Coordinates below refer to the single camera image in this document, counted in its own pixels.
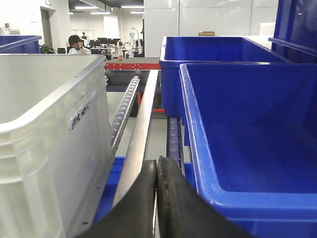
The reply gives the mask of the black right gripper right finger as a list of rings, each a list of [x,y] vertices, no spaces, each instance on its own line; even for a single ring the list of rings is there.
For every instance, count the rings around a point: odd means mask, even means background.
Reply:
[[[158,224],[162,238],[251,238],[205,202],[172,158],[158,160]]]

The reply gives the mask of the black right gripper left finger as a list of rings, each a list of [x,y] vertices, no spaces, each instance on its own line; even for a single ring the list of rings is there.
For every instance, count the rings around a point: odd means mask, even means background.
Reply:
[[[153,238],[157,163],[145,160],[123,198],[80,238]]]

